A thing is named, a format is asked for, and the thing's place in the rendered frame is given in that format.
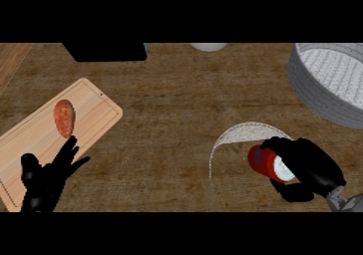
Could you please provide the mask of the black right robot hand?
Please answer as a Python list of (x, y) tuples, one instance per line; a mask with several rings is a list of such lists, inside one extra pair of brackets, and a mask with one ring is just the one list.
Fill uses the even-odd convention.
[(269, 148), (280, 156), (299, 182), (291, 184), (271, 180), (275, 191), (287, 202), (308, 202), (318, 194), (328, 193), (346, 185), (342, 169), (320, 146), (306, 138), (291, 140), (274, 136), (260, 148)]

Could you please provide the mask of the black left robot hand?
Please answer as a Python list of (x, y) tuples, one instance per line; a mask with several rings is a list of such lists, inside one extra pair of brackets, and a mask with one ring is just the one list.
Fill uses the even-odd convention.
[(50, 163), (40, 165), (33, 153), (22, 154), (21, 181), (25, 186), (22, 212), (52, 212), (55, 210), (67, 179), (90, 160), (86, 156), (74, 161), (77, 152), (77, 138), (71, 135)]

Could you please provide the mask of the red can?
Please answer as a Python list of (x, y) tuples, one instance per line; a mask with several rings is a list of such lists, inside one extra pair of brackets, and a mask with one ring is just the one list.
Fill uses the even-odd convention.
[(283, 163), (281, 157), (269, 148), (260, 149), (254, 145), (249, 150), (247, 162), (250, 168), (277, 182), (284, 183), (294, 178), (294, 174)]

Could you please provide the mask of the grey wicker basket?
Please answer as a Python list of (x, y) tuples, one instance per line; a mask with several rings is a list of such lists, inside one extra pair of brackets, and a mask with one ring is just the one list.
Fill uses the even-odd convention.
[(287, 80), (321, 117), (363, 128), (363, 43), (294, 43)]

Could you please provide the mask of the pale wooden cutting board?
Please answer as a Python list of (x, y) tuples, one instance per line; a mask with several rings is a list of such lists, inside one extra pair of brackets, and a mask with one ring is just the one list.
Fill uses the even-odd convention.
[(0, 136), (0, 198), (9, 212), (21, 210), (25, 194), (21, 181), (21, 155), (33, 153), (40, 164), (46, 164), (52, 161), (65, 142), (53, 120), (53, 108), (61, 100), (71, 102), (76, 112), (73, 135), (80, 147), (76, 158), (81, 157), (123, 116), (120, 106), (92, 82), (81, 78), (3, 133)]

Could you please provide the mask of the orange sweet potato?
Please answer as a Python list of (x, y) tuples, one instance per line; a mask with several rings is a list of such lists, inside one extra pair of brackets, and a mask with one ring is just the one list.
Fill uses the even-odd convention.
[(73, 134), (76, 122), (76, 111), (73, 104), (68, 100), (61, 100), (55, 104), (53, 119), (59, 135), (64, 138), (68, 138)]

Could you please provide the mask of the brown wooden panel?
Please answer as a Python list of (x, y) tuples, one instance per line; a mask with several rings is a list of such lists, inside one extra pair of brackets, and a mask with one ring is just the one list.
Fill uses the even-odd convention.
[(0, 96), (31, 46), (31, 43), (0, 43)]

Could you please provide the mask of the black appliance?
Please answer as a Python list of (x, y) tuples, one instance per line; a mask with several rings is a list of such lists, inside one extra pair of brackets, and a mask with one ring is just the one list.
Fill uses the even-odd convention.
[(77, 62), (135, 62), (148, 57), (147, 43), (64, 43)]

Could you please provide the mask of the white round object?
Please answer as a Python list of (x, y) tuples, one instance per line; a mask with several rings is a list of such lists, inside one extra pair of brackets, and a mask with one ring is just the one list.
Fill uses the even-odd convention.
[(215, 52), (225, 47), (225, 43), (191, 43), (191, 46), (203, 52)]

